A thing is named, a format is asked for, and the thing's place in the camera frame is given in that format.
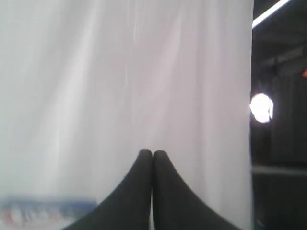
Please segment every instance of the white fabric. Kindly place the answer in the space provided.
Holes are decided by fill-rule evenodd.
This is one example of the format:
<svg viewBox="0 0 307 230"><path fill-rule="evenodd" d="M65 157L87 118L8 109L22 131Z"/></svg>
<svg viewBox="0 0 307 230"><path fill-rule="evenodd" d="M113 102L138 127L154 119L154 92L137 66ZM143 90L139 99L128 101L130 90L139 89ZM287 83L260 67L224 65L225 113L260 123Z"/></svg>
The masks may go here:
<svg viewBox="0 0 307 230"><path fill-rule="evenodd" d="M1 0L0 199L101 201L161 149L251 229L252 4Z"/></svg>

